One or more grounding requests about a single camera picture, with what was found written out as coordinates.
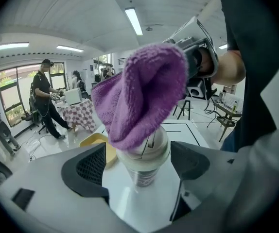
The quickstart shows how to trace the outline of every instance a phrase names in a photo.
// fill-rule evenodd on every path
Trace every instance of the checkered tablecloth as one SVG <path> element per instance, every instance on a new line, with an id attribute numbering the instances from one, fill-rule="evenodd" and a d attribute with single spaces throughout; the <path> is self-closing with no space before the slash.
<path id="1" fill-rule="evenodd" d="M 64 120 L 70 127 L 81 125 L 86 130 L 93 132 L 95 130 L 95 122 L 92 117 L 92 107 L 92 102 L 89 99 L 64 107 L 62 108 Z"/>

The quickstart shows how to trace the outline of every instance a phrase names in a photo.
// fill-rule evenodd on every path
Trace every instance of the black t-shirt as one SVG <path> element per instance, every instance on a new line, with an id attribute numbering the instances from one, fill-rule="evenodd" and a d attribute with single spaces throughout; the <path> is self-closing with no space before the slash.
<path id="1" fill-rule="evenodd" d="M 49 88 L 51 87 L 46 75 L 40 71 L 34 76 L 33 80 L 34 89 L 39 88 L 40 91 L 50 94 Z M 36 103 L 44 103 L 49 101 L 48 98 L 39 97 L 36 95 Z"/>
<path id="2" fill-rule="evenodd" d="M 276 129 L 261 92 L 279 69 L 276 0 L 221 0 L 228 50 L 239 50 L 246 69 L 243 115 L 234 129 L 235 151 Z"/>

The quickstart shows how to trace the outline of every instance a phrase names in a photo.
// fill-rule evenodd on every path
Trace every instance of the woman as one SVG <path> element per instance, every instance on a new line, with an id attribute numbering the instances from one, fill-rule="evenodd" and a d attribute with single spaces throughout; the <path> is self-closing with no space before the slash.
<path id="1" fill-rule="evenodd" d="M 112 72 L 112 65 L 107 65 L 106 69 L 103 72 L 103 78 L 108 79 L 113 75 L 114 73 Z"/>
<path id="2" fill-rule="evenodd" d="M 80 73 L 75 70 L 72 73 L 72 88 L 80 88 L 81 92 L 86 92 L 86 84 L 85 82 L 82 80 L 82 78 L 80 77 Z"/>

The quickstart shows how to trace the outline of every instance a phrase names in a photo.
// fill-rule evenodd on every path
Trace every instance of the black mesh panel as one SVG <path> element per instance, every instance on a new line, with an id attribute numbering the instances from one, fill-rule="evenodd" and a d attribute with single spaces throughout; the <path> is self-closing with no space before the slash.
<path id="1" fill-rule="evenodd" d="M 94 184 L 102 185 L 104 166 L 106 165 L 105 151 L 97 151 L 82 159 L 76 167 L 80 177 Z"/>

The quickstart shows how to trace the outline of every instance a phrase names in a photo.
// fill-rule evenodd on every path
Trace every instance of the black cap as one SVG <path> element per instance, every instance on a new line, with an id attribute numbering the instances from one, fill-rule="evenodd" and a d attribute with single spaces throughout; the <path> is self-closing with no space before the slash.
<path id="1" fill-rule="evenodd" d="M 51 65 L 51 61 L 48 59 L 43 60 L 41 63 Z"/>

